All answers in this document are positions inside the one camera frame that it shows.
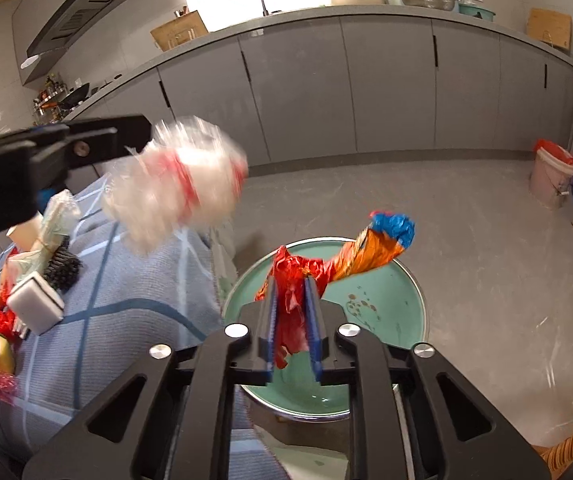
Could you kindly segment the pink bucket red lid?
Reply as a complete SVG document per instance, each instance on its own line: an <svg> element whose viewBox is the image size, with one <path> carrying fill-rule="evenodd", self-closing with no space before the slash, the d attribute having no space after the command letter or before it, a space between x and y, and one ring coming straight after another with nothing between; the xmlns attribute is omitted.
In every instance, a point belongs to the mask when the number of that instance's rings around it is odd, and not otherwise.
<svg viewBox="0 0 573 480"><path fill-rule="evenodd" d="M571 192L573 155L555 142L539 139L534 146L529 192L551 210L559 209Z"/></svg>

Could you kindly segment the green enamel basin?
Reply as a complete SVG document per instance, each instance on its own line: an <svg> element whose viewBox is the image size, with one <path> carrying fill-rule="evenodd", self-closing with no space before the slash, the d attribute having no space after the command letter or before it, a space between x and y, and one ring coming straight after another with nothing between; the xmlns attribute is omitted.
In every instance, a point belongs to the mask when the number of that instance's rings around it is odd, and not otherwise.
<svg viewBox="0 0 573 480"><path fill-rule="evenodd" d="M264 284L274 253L258 259L234 284L224 303L224 322L236 322L240 309L254 300ZM415 278L399 261L330 284L323 295L343 307L347 321L392 346L410 348L427 338L424 297ZM307 351L288 357L265 386L244 386L257 404L299 422L334 422L349 416L349 387L323 386L311 369Z"/></svg>

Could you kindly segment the black wok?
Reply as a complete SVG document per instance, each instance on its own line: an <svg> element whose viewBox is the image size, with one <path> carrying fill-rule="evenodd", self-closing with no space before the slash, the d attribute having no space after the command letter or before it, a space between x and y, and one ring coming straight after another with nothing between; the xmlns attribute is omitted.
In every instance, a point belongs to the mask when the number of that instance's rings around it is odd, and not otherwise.
<svg viewBox="0 0 573 480"><path fill-rule="evenodd" d="M61 110L72 110L87 99L89 89L90 84L88 82L82 84L79 88L75 88L69 94L66 94L64 98L59 100L59 108Z"/></svg>

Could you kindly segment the range hood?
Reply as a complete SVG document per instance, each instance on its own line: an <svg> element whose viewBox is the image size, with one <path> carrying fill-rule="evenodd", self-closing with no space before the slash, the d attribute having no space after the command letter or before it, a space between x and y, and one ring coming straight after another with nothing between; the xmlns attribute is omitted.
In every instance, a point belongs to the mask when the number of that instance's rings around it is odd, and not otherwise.
<svg viewBox="0 0 573 480"><path fill-rule="evenodd" d="M68 49L106 14L126 0L65 0L26 50L26 56Z"/></svg>

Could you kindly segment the green-white plastic bag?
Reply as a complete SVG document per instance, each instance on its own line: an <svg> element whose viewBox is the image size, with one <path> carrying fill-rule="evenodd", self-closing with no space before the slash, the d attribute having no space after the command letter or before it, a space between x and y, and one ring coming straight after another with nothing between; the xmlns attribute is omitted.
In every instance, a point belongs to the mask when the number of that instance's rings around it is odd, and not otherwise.
<svg viewBox="0 0 573 480"><path fill-rule="evenodd" d="M31 219L8 229L6 236L17 249L17 254L8 259L10 280L18 283L32 272L44 272L80 218L78 203L66 188L50 198L44 214L37 212Z"/></svg>

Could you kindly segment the clear plastic bag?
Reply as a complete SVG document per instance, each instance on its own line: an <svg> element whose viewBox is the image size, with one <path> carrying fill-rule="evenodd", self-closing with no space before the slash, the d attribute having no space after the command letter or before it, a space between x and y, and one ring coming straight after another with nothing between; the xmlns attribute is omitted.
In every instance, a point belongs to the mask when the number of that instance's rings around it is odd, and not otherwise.
<svg viewBox="0 0 573 480"><path fill-rule="evenodd" d="M102 209L148 255L181 228L206 231L236 208L248 175L244 149L196 116L161 120L152 139L108 166Z"/></svg>

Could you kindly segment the blue plaid tablecloth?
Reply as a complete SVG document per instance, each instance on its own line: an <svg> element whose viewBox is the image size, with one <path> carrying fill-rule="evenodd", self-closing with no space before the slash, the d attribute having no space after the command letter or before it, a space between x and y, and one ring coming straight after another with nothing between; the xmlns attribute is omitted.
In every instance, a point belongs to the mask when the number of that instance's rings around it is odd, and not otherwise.
<svg viewBox="0 0 573 480"><path fill-rule="evenodd" d="M180 228L139 257L101 204L105 179L79 191L70 251L81 261L63 318L14 344L15 388L0 399L0 460L14 477L77 412L154 344L180 350L222 325L238 272L232 227Z"/></svg>

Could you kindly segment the wooden cutting board right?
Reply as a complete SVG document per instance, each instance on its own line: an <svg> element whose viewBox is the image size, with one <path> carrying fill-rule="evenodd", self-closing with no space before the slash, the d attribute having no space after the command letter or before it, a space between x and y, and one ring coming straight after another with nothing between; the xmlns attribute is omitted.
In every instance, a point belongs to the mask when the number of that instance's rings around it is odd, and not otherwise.
<svg viewBox="0 0 573 480"><path fill-rule="evenodd" d="M554 48L570 51L572 45L572 17L557 11L532 8L529 11L526 33L533 39Z"/></svg>

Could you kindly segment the teal tray on counter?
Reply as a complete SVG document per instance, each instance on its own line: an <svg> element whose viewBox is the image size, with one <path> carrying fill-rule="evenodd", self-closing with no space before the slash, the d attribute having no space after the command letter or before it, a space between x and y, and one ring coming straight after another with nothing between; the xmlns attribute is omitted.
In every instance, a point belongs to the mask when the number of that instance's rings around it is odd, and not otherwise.
<svg viewBox="0 0 573 480"><path fill-rule="evenodd" d="M480 20L493 22L496 13L494 11L482 8L472 3L459 3L459 13L463 15L472 16L472 18L479 18Z"/></svg>

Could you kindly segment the black knitted cloth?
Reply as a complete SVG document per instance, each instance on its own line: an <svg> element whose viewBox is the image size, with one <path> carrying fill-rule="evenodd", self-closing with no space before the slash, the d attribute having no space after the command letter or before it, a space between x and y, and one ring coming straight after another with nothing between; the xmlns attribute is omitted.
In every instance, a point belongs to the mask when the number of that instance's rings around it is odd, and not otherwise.
<svg viewBox="0 0 573 480"><path fill-rule="evenodd" d="M66 236L53 253L42 276L57 292L68 292L78 282L81 269L82 262L70 251L70 238Z"/></svg>

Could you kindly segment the spice rack with bottles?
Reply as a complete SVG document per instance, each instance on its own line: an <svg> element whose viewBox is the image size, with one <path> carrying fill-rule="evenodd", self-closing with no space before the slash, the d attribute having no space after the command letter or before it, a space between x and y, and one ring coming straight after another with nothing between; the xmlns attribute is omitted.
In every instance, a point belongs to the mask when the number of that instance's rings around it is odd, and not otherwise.
<svg viewBox="0 0 573 480"><path fill-rule="evenodd" d="M59 74L49 74L34 104L34 123L36 126L54 124L63 117L60 102L68 95L68 88Z"/></svg>

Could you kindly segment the grey kitchen base cabinets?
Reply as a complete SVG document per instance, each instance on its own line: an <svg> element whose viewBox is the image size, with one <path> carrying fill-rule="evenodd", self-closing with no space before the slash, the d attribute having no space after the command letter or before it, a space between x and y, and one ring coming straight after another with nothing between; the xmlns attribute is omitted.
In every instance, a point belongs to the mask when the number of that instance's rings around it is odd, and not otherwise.
<svg viewBox="0 0 573 480"><path fill-rule="evenodd" d="M251 166L568 144L573 58L461 14L329 6L212 32L141 65L76 116L198 116Z"/></svg>

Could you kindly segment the wooden cutting board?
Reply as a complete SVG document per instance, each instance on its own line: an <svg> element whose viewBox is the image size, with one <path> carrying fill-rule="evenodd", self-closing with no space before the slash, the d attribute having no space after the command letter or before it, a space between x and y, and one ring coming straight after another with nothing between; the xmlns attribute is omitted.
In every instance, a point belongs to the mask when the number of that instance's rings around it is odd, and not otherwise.
<svg viewBox="0 0 573 480"><path fill-rule="evenodd" d="M557 11L532 8L529 11L526 33L533 39L554 48L570 51L572 45L572 17Z"/></svg>
<svg viewBox="0 0 573 480"><path fill-rule="evenodd" d="M157 47L166 52L208 35L208 30L200 13L192 11L152 29L150 34Z"/></svg>

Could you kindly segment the wicker chair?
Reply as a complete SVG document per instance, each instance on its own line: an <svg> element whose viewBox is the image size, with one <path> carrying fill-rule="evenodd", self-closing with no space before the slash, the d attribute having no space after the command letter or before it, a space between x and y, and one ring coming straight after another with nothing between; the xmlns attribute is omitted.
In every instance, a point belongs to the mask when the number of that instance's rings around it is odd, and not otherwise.
<svg viewBox="0 0 573 480"><path fill-rule="evenodd" d="M552 479L559 479L573 464L573 434L549 448L536 444L532 448L547 464Z"/></svg>

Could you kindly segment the wooden cutting board left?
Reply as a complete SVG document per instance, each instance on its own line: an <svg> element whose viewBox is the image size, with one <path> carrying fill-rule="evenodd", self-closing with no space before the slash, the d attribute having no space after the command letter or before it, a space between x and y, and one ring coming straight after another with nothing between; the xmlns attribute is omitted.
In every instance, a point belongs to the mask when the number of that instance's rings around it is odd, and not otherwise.
<svg viewBox="0 0 573 480"><path fill-rule="evenodd" d="M208 35L208 30L200 13L192 11L152 29L150 34L157 47L166 52Z"/></svg>

